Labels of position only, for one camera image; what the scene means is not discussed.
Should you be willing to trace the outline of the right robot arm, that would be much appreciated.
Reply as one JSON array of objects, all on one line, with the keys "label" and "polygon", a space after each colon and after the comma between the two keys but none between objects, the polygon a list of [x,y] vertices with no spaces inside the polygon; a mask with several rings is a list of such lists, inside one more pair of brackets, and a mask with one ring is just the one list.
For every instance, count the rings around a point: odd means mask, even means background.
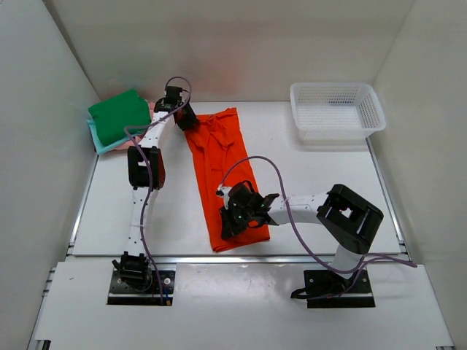
[{"label": "right robot arm", "polygon": [[262,196],[247,180],[233,187],[220,186],[221,237],[233,238],[248,228],[298,223],[322,225],[337,241],[327,274],[328,286],[343,292],[353,283],[353,274],[369,252],[384,215],[380,209],[343,184],[317,195]]}]

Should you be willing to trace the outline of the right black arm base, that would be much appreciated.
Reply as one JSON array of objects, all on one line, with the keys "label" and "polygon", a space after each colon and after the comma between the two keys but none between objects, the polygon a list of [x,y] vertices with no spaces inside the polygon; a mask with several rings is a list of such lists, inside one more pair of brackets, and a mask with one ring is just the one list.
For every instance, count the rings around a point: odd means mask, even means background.
[{"label": "right black arm base", "polygon": [[328,270],[305,270],[304,286],[294,290],[291,299],[305,300],[311,308],[374,308],[376,303],[368,271],[349,279]]}]

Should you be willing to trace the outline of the orange t-shirt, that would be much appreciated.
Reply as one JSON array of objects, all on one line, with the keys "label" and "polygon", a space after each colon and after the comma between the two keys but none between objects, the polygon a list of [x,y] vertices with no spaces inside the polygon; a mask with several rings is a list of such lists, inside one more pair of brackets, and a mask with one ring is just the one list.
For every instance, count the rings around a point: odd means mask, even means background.
[{"label": "orange t-shirt", "polygon": [[199,115],[198,120],[198,127],[185,131],[185,138],[193,156],[212,250],[224,252],[269,240],[270,233],[266,226],[248,228],[240,235],[226,240],[221,238],[220,208],[223,199],[216,195],[216,190],[222,178],[227,177],[225,184],[229,187],[243,180],[251,181],[254,190],[258,190],[258,186],[248,160],[234,170],[229,170],[236,162],[247,157],[237,109],[228,108],[214,114]]}]

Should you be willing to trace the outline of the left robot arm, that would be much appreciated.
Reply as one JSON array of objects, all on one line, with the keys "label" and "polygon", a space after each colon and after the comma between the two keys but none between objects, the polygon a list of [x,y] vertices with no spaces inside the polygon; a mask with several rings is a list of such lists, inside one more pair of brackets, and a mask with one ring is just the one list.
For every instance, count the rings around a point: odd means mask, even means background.
[{"label": "left robot arm", "polygon": [[168,135],[176,126],[186,131],[198,124],[190,106],[191,86],[184,89],[167,82],[164,93],[164,97],[155,103],[153,121],[143,127],[144,137],[141,141],[132,138],[127,150],[133,211],[125,250],[131,256],[150,256],[144,232],[150,224],[154,201],[166,178],[162,148]]}]

